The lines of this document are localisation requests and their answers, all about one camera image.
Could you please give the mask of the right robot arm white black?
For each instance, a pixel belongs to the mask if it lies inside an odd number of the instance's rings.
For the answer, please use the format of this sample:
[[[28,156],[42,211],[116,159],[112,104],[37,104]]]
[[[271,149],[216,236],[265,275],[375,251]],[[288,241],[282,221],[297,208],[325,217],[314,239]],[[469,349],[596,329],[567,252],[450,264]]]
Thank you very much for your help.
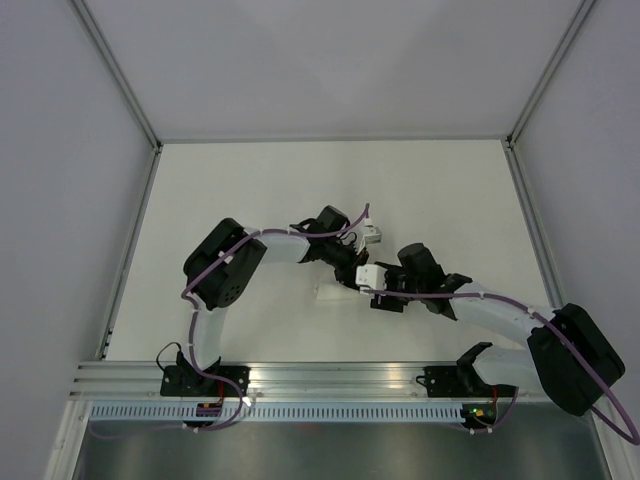
[[[625,365],[582,307],[530,307],[486,290],[472,278],[447,273],[421,243],[398,253],[396,265],[360,266],[355,281],[371,307],[403,312],[419,301],[433,314],[472,324],[517,344],[478,343],[458,360],[459,388],[478,395],[490,385],[545,394],[565,412],[585,414],[625,373]]]

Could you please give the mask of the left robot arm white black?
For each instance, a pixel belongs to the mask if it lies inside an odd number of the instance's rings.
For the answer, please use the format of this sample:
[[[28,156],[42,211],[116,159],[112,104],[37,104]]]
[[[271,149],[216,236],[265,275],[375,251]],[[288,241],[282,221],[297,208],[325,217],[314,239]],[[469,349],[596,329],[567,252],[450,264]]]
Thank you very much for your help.
[[[223,219],[183,265],[187,283],[181,298],[192,305],[193,313],[187,351],[177,355],[177,371],[168,374],[166,382],[193,396],[225,390],[220,379],[221,357],[216,355],[211,365],[197,362],[194,340],[198,316],[202,309],[223,311],[237,301],[259,265],[321,261],[333,268],[339,285],[358,290],[356,270],[369,258],[367,246],[380,241],[381,231],[368,208],[350,221],[328,205],[317,217],[283,229],[250,229],[232,218]]]

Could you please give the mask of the white cloth napkin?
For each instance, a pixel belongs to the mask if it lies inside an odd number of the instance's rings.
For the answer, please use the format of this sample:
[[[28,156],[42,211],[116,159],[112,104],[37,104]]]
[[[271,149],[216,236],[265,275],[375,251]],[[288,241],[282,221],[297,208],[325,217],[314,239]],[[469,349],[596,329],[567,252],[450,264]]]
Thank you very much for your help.
[[[340,283],[320,282],[315,287],[315,300],[319,303],[363,302],[365,299],[368,299],[366,294],[347,288]]]

